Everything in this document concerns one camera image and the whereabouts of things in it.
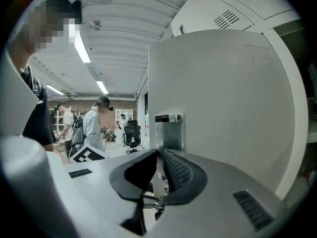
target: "black office chair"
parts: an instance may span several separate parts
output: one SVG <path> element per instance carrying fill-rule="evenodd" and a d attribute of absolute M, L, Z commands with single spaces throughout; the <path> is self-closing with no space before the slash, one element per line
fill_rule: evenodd
<path fill-rule="evenodd" d="M 124 127 L 124 144 L 130 146 L 129 150 L 126 153 L 137 152 L 135 147 L 141 144 L 141 127 L 138 125 L 136 120 L 129 120 L 127 122 L 127 126 Z"/>

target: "person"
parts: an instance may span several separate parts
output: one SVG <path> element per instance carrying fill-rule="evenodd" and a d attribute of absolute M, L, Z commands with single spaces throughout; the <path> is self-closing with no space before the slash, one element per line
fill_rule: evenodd
<path fill-rule="evenodd" d="M 125 118 L 125 115 L 124 114 L 121 114 L 120 115 L 120 121 L 119 123 L 117 124 L 117 128 L 120 129 L 120 138 L 122 139 L 122 142 L 123 142 L 123 146 L 124 146 L 124 136 L 123 136 L 123 133 L 124 133 L 124 127 L 127 126 L 127 119 Z"/>
<path fill-rule="evenodd" d="M 44 48 L 46 43 L 52 42 L 52 36 L 57 35 L 57 31 L 63 30 L 64 19 L 74 18 L 75 11 L 77 9 L 69 0 L 47 0 L 27 15 L 20 31 L 7 43 L 5 52 L 8 54 L 8 59 L 11 59 L 15 69 L 33 92 L 34 77 L 29 66 L 31 57 Z M 44 86 L 42 86 L 41 97 L 22 135 L 36 140 L 46 151 L 52 152 L 56 138 Z"/>
<path fill-rule="evenodd" d="M 65 147 L 66 147 L 66 154 L 67 157 L 69 157 L 69 153 L 71 150 L 71 140 L 73 137 L 73 122 L 74 122 L 74 116 L 70 110 L 66 109 L 65 102 L 61 101 L 57 103 L 57 105 L 54 107 L 55 111 L 59 111 L 59 113 L 63 116 L 63 124 L 64 129 L 61 131 L 59 136 L 56 138 L 57 141 L 60 141 L 62 137 L 65 136 Z"/>
<path fill-rule="evenodd" d="M 100 114 L 106 114 L 109 110 L 113 110 L 110 106 L 110 100 L 106 96 L 102 96 L 87 111 L 83 119 L 84 145 L 104 151 L 103 134 L 101 134 L 100 128 Z"/>

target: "brick wall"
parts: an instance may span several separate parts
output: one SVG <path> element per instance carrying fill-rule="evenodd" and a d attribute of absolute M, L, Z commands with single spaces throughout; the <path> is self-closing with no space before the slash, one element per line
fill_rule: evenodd
<path fill-rule="evenodd" d="M 49 101 L 49 109 L 54 108 L 54 106 L 59 101 Z M 96 101 L 64 101 L 66 107 L 71 106 L 72 111 L 84 112 L 89 110 Z M 136 101 L 110 101 L 113 106 L 113 111 L 109 111 L 106 114 L 100 114 L 100 124 L 101 126 L 106 125 L 113 132 L 115 130 L 115 110 L 116 109 L 133 109 L 133 119 L 137 119 L 137 102 Z"/>

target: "ceiling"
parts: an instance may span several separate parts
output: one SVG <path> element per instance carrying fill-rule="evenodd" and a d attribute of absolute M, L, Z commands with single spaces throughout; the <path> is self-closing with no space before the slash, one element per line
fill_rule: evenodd
<path fill-rule="evenodd" d="M 32 58 L 35 75 L 43 84 L 82 99 L 102 94 L 96 81 L 104 83 L 109 97 L 134 98 L 147 74 L 149 46 L 161 39 L 187 0 L 81 1 L 80 31 L 91 63 L 81 61 L 65 34 Z M 94 20 L 100 20 L 100 30 L 90 28 Z M 48 93 L 49 99 L 62 99 Z"/>

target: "chair headrest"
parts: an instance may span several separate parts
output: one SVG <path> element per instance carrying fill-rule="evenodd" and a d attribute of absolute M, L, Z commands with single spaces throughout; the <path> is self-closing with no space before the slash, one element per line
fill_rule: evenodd
<path fill-rule="evenodd" d="M 137 121 L 137 120 L 129 120 L 129 121 L 127 122 L 127 125 L 132 125 L 132 126 L 138 125 L 138 121 Z"/>

